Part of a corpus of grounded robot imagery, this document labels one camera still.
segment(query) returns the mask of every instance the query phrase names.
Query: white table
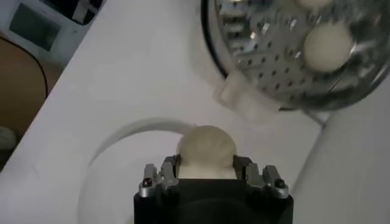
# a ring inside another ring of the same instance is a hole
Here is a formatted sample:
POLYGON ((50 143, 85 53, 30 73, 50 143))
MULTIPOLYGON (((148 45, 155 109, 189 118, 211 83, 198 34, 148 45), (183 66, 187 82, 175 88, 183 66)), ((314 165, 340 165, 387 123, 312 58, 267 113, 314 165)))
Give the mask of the white table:
POLYGON ((276 165, 294 185, 320 126, 298 111, 250 124, 217 104, 211 95, 222 79, 199 20, 197 1, 106 3, 0 174, 2 223, 70 224, 77 223, 77 213, 84 223, 123 223, 132 213, 142 167, 174 154, 180 136, 125 139, 93 168, 88 164, 106 137, 150 117, 220 127, 233 137, 240 155, 260 167, 276 165), (119 170, 127 176, 115 174, 119 170), (86 176, 101 197, 79 197, 86 176), (86 201, 81 206, 79 200, 86 201), (78 211, 85 205, 95 207, 78 211))

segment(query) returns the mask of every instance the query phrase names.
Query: perforated metal bowl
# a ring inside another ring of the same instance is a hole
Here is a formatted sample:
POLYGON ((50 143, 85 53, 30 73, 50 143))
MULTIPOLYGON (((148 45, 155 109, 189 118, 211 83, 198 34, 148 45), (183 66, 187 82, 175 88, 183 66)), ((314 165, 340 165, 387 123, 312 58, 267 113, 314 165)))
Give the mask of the perforated metal bowl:
POLYGON ((368 96, 389 73, 388 0, 337 0, 320 12, 294 0, 203 0, 205 39, 224 77, 240 70, 288 108, 335 110, 368 96), (344 20, 355 45, 331 73, 306 67, 302 45, 322 23, 344 20))

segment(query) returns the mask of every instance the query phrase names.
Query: metal screw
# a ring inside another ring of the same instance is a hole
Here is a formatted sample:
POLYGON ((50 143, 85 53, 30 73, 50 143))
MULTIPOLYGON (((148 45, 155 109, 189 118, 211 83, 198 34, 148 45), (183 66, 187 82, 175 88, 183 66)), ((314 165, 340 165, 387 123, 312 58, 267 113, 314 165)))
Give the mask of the metal screw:
POLYGON ((317 21, 316 21, 316 24, 321 23, 321 20, 322 20, 322 16, 318 16, 317 21))
POLYGON ((285 188, 285 186, 286 186, 286 183, 285 183, 284 180, 282 180, 282 179, 276 179, 275 180, 275 187, 277 187, 277 188, 285 188))
POLYGON ((261 34, 265 35, 269 30, 271 24, 268 22, 260 22, 257 24, 257 27, 261 30, 261 34))
POLYGON ((297 25, 297 20, 295 18, 293 18, 290 22, 289 22, 289 28, 290 28, 290 32, 292 32, 295 28, 295 26, 297 25))
POLYGON ((294 58, 295 58, 295 59, 298 59, 301 55, 302 55, 301 51, 298 51, 298 52, 295 54, 294 58))
POLYGON ((142 187, 151 187, 153 184, 153 181, 151 178, 145 178, 143 181, 142 181, 142 187))

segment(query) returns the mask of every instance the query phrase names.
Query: black cable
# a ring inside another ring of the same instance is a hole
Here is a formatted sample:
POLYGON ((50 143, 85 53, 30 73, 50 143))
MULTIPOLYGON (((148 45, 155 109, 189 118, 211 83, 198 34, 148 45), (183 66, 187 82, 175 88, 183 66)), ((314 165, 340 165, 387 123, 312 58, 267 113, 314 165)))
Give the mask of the black cable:
POLYGON ((28 52, 25 48, 15 44, 14 42, 10 41, 10 40, 7 40, 5 39, 4 37, 0 37, 0 40, 4 40, 5 42, 7 42, 8 44, 11 44, 12 46, 16 47, 16 48, 19 48, 21 49, 22 51, 24 51, 26 54, 30 55, 30 57, 32 57, 32 59, 34 59, 34 61, 37 63, 37 65, 39 66, 40 70, 41 70, 41 73, 42 73, 42 76, 43 76, 43 81, 44 81, 44 93, 45 93, 45 99, 48 98, 49 96, 49 87, 48 87, 48 79, 46 78, 46 74, 44 73, 44 70, 43 70, 43 67, 41 65, 41 63, 38 61, 38 59, 36 57, 34 57, 34 55, 32 55, 30 52, 28 52))
POLYGON ((204 38, 206 41, 208 51, 211 55, 211 58, 214 61, 214 64, 217 66, 219 72, 222 74, 224 79, 227 79, 229 74, 225 70, 222 63, 219 61, 217 53, 213 47, 213 42, 211 40, 210 28, 208 26, 208 1, 209 0, 202 0, 200 2, 200 19, 201 19, 201 23, 202 23, 203 35, 204 35, 204 38))

